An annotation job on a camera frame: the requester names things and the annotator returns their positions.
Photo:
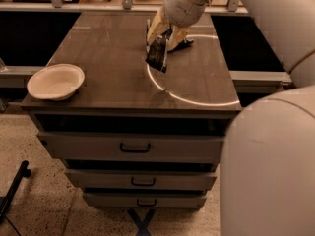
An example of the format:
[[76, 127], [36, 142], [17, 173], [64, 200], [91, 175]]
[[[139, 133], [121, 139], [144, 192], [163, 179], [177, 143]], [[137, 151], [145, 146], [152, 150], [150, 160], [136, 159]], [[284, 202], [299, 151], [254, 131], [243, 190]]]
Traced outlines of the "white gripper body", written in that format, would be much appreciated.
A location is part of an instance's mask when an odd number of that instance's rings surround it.
[[180, 28], [195, 24], [204, 13], [207, 0], [163, 0], [165, 16]]

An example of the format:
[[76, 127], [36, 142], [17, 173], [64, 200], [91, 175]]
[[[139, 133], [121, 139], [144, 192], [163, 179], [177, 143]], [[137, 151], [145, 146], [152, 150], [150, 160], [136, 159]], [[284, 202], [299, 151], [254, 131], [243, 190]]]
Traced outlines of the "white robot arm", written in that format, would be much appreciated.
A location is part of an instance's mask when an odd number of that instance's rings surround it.
[[[148, 40], [174, 49], [207, 0], [163, 0]], [[221, 236], [315, 236], [315, 0], [241, 0], [294, 87], [244, 108], [220, 160]]]

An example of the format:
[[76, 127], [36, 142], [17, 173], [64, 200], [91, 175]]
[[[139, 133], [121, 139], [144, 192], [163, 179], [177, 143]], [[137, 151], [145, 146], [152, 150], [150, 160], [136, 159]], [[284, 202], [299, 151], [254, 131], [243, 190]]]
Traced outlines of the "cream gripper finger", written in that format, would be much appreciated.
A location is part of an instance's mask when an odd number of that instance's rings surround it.
[[163, 34], [169, 28], [169, 19], [165, 15], [164, 7], [160, 7], [150, 25], [147, 33], [147, 43], [152, 45], [158, 35]]
[[172, 33], [167, 42], [167, 50], [173, 51], [187, 36], [189, 32], [189, 27], [181, 28], [178, 26], [173, 26]]

